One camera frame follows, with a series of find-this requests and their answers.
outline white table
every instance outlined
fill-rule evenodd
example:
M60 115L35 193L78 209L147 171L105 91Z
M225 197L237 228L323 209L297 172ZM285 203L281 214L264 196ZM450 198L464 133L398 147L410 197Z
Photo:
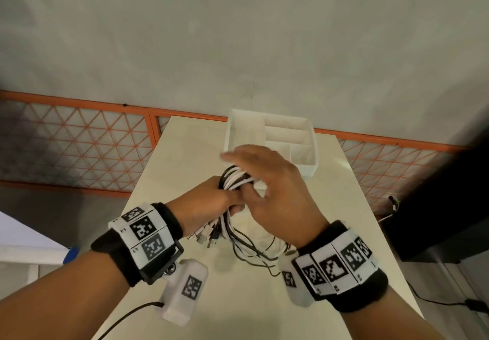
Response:
M138 181L124 212L143 202L167 202L212 175L221 175L226 165L219 159L226 123L173 116ZM391 286L417 311L414 297L389 249L358 182L335 136L317 134L319 168L307 182L321 212L331 222L346 221L379 258ZM241 221L254 223L251 215ZM309 309L294 306L279 277L264 268L235 258L230 245L219 242L210 249L182 240L182 258L193 257L209 268L209 278L190 322L183 328L163 321L153 308L145 308L119 324L106 339L344 339L350 335L340 315L327 302ZM165 287L139 283L117 306L101 330L148 301L159 299Z

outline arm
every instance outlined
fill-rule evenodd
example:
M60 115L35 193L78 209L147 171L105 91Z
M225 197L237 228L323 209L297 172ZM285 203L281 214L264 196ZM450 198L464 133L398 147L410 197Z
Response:
M329 226L297 168L277 152L246 145L222 158L267 185L265 197L250 184L241 186L241 194L253 218L272 235L301 248ZM342 317L354 339L442 338L390 287L377 302Z
M243 209L240 191L224 191L218 185L219 177L211 177L166 204L184 235L228 207L232 214ZM89 340L128 290L108 254L88 251L0 301L2 338Z

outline white storage box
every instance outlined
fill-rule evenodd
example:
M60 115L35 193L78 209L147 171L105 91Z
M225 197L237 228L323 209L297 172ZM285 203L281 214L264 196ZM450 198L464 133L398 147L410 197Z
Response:
M224 151L241 145L266 146L297 166L302 177L314 175L319 166L316 134L309 119L231 110L227 118ZM265 189L262 182L256 189Z

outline black wristband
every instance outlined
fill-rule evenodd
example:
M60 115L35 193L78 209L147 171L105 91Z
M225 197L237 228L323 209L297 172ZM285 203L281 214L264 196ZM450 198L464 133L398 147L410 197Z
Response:
M173 239L175 241L180 240L180 238L183 237L183 229L180 226L180 222L175 218L171 210L168 209L168 207L162 202L151 204L151 206L153 206L156 211L161 215L166 225L168 226L168 230L170 231Z
M312 240L309 244L303 246L300 249L297 249L297 251L299 252L300 256L311 254L321 247L333 242L335 238L339 237L347 230L348 229L341 221L336 220L332 224L330 224L324 231L322 231L316 238L314 238L314 240ZM356 312L362 308L365 308L369 304L379 300L384 296L389 286L387 275L382 271L382 269L378 268L362 284L353 287L348 291L345 291L341 294L332 294L319 297L317 294L315 294L315 292L313 292L301 269L298 268L296 263L293 262L293 264L315 300L326 299L333 305L336 310L342 313Z
M129 249L122 241L119 233L113 229L109 229L97 238L90 248L96 252L109 254L129 286L134 287L142 280L139 269L136 263L134 263Z

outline screw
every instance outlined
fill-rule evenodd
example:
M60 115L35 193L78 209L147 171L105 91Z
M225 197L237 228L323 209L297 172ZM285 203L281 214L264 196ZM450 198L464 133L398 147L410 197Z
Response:
M175 263L172 263L171 266L168 267L168 269L165 271L166 275L172 275L176 271L176 265Z

